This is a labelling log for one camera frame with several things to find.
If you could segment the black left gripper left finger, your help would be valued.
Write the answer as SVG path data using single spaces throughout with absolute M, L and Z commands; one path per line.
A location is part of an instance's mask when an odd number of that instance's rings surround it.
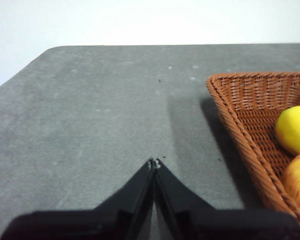
M 2 240 L 136 240 L 153 208 L 154 160 L 93 209 L 34 211 L 15 217 Z

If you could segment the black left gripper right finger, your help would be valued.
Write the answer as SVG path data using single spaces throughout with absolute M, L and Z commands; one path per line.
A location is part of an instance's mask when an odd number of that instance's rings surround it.
M 268 209 L 215 209 L 154 160 L 158 216 L 174 240 L 300 240 L 300 224 Z

